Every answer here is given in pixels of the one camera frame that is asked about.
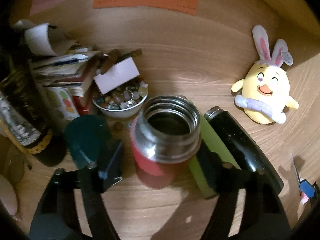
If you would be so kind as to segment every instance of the white bowl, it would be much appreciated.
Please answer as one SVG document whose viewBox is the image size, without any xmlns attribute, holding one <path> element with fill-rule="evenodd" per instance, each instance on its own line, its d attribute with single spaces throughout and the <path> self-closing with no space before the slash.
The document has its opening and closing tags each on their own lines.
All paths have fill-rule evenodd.
<svg viewBox="0 0 320 240">
<path fill-rule="evenodd" d="M 146 101 L 148 95 L 144 96 L 142 100 L 137 103 L 135 106 L 126 108 L 126 109 L 120 109 L 120 110 L 110 110 L 110 109 L 105 109 L 101 106 L 98 106 L 96 101 L 92 99 L 92 102 L 100 109 L 101 112 L 103 112 L 106 116 L 113 117 L 113 118 L 128 118 L 130 116 L 133 116 L 136 114 L 142 107 L 142 104 L 144 101 Z"/>
</svg>

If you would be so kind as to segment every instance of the black bottle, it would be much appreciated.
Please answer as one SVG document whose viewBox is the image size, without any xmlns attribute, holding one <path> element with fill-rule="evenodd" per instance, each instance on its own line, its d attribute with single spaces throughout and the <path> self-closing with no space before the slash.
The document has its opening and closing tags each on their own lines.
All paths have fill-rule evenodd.
<svg viewBox="0 0 320 240">
<path fill-rule="evenodd" d="M 241 169 L 264 172 L 277 194 L 283 189 L 283 181 L 256 142 L 236 119 L 219 106 L 208 110 L 204 117 L 223 141 Z"/>
<path fill-rule="evenodd" d="M 31 56 L 23 33 L 0 26 L 0 117 L 27 152 L 46 166 L 56 166 L 67 147 L 63 136 L 54 134 L 32 80 L 27 62 Z"/>
</svg>

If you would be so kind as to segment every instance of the pink eraser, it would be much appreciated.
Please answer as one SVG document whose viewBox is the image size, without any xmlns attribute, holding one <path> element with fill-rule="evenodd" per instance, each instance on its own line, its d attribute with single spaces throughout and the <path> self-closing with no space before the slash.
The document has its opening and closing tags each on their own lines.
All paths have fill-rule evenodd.
<svg viewBox="0 0 320 240">
<path fill-rule="evenodd" d="M 307 197 L 307 195 L 304 194 L 303 192 L 301 192 L 301 203 L 305 204 L 305 203 L 307 203 L 308 200 L 309 200 L 309 198 Z"/>
<path fill-rule="evenodd" d="M 132 57 L 129 57 L 113 65 L 103 75 L 95 76 L 94 81 L 103 95 L 139 75 L 140 73 Z"/>
</svg>

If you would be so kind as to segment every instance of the yellow chick plush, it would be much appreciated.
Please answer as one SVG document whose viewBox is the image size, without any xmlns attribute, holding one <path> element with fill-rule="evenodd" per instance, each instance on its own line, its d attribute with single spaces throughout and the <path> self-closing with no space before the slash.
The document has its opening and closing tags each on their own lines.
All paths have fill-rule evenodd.
<svg viewBox="0 0 320 240">
<path fill-rule="evenodd" d="M 245 79 L 232 85 L 232 92 L 238 92 L 242 88 L 242 95 L 235 97 L 235 103 L 258 123 L 284 123 L 284 107 L 299 107 L 297 101 L 289 96 L 289 80 L 281 68 L 283 62 L 292 65 L 292 57 L 283 39 L 276 42 L 272 57 L 270 56 L 268 35 L 261 25 L 256 25 L 252 34 L 260 60 L 251 67 Z"/>
</svg>

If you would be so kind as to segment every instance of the blue tag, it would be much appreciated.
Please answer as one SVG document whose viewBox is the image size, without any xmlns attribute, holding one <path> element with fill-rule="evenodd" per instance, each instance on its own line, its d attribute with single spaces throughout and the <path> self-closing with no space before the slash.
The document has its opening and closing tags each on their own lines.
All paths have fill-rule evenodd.
<svg viewBox="0 0 320 240">
<path fill-rule="evenodd" d="M 299 188 L 307 197 L 313 197 L 315 195 L 315 188 L 306 179 L 300 182 Z"/>
</svg>

